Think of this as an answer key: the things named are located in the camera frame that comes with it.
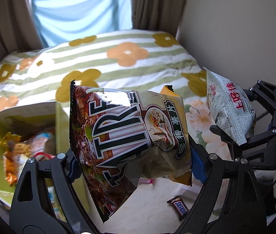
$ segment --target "metal screw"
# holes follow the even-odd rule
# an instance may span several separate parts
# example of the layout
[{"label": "metal screw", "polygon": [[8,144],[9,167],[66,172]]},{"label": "metal screw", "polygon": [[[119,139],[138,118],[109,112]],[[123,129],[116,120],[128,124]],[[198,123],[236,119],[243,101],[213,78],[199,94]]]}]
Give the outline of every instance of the metal screw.
[{"label": "metal screw", "polygon": [[63,158],[65,158],[65,153],[59,153],[59,154],[57,155],[57,158],[58,158],[58,159],[63,159]]},{"label": "metal screw", "polygon": [[28,162],[28,163],[33,163],[33,162],[34,162],[34,158],[29,158],[29,159],[27,160],[27,162]]},{"label": "metal screw", "polygon": [[248,161],[247,161],[247,159],[241,159],[241,163],[242,163],[242,164],[247,164]]},{"label": "metal screw", "polygon": [[218,158],[218,156],[216,154],[212,153],[209,155],[209,158],[212,160],[216,160]]}]

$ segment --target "cable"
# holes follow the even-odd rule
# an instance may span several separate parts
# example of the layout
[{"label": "cable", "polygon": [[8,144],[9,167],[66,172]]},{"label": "cable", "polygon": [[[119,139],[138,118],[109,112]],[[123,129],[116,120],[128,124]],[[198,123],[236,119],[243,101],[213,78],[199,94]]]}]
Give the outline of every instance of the cable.
[{"label": "cable", "polygon": [[266,116],[269,112],[265,111],[262,114],[260,114],[257,118],[256,118],[256,122],[259,121],[260,119],[262,119],[264,116]]}]

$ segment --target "striped blanket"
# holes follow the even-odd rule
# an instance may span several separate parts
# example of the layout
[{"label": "striped blanket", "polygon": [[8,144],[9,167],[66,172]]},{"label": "striped blanket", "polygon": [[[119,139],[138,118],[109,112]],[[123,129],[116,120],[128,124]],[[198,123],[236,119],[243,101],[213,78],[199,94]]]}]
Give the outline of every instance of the striped blanket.
[{"label": "striped blanket", "polygon": [[168,33],[125,30],[13,52],[0,62],[0,111],[56,100],[69,115],[73,79],[84,86],[155,92],[170,84],[183,97],[192,137],[206,148],[224,146],[209,132],[206,72]]}]

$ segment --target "open box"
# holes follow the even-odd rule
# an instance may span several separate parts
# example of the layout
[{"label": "open box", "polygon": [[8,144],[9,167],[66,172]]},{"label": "open box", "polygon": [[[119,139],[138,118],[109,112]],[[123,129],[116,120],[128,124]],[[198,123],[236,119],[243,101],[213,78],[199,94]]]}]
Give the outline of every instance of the open box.
[{"label": "open box", "polygon": [[[8,132],[23,135],[26,131],[20,129],[20,124],[26,124],[37,131],[54,126],[56,128],[56,153],[66,152],[69,145],[69,117],[60,103],[55,101],[32,105],[16,106],[0,111],[0,141]],[[10,208],[15,186],[9,186],[5,180],[3,167],[4,148],[0,146],[0,200]],[[73,183],[82,205],[87,210],[88,201],[85,192],[84,179],[79,178]]]}]

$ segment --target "snickers bar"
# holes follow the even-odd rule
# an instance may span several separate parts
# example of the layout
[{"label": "snickers bar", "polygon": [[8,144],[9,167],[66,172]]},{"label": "snickers bar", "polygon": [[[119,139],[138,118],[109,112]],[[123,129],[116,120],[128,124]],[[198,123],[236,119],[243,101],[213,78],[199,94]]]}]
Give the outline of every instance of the snickers bar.
[{"label": "snickers bar", "polygon": [[179,221],[182,221],[187,216],[189,210],[180,196],[172,198],[171,200],[167,201],[167,203],[170,203],[174,207],[179,216]]}]

